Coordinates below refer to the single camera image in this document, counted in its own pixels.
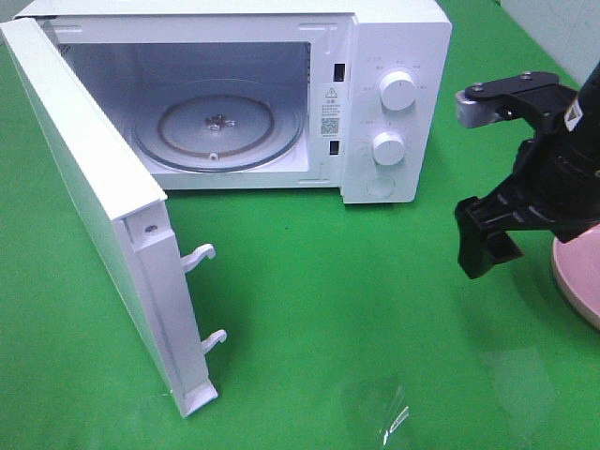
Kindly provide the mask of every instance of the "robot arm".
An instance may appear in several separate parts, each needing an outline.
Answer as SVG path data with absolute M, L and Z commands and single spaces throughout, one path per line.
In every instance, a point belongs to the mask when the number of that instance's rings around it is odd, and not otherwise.
M 504 181 L 457 205 L 469 278 L 522 255 L 507 231 L 551 230 L 568 242 L 600 223 L 600 63 L 579 92 L 547 72 L 475 84 L 457 93 L 457 117 L 467 128 L 523 118 L 534 129 Z

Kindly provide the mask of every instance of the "warning label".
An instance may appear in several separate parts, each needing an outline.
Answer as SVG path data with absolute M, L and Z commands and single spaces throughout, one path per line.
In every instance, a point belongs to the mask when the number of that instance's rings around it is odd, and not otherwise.
M 575 98 L 575 101 L 571 103 L 571 106 L 564 114 L 564 124 L 567 129 L 573 131 L 581 120 L 581 117 L 583 117 L 583 111 L 581 110 L 581 106 L 579 106 L 579 99 Z
M 321 136 L 334 138 L 340 133 L 340 122 L 345 100 L 343 84 L 321 84 L 319 103 L 321 104 Z

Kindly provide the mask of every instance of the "control panel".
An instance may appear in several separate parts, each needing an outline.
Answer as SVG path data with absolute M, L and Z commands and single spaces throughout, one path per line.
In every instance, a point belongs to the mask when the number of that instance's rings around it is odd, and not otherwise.
M 451 24 L 358 27 L 341 180 L 344 202 L 409 202 L 421 172 Z

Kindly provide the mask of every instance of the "green table surface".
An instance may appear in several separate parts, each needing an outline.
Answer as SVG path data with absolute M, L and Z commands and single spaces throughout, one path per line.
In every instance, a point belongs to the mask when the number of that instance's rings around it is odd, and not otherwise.
M 514 233 L 525 256 L 468 280 L 452 214 L 531 135 L 462 128 L 454 93 L 525 69 L 575 85 L 496 2 L 441 3 L 454 32 L 414 202 L 170 193 L 182 252 L 217 248 L 187 276 L 202 336 L 229 334 L 207 356 L 220 397 L 188 419 L 0 47 L 0 448 L 377 448 L 400 386 L 388 448 L 600 448 L 600 336 L 555 284 L 551 234 Z

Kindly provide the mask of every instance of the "pink base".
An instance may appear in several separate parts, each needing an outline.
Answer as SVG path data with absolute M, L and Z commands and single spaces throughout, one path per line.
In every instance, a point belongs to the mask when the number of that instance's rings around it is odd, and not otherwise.
M 569 302 L 600 329 L 600 225 L 566 244 L 555 239 L 552 268 Z

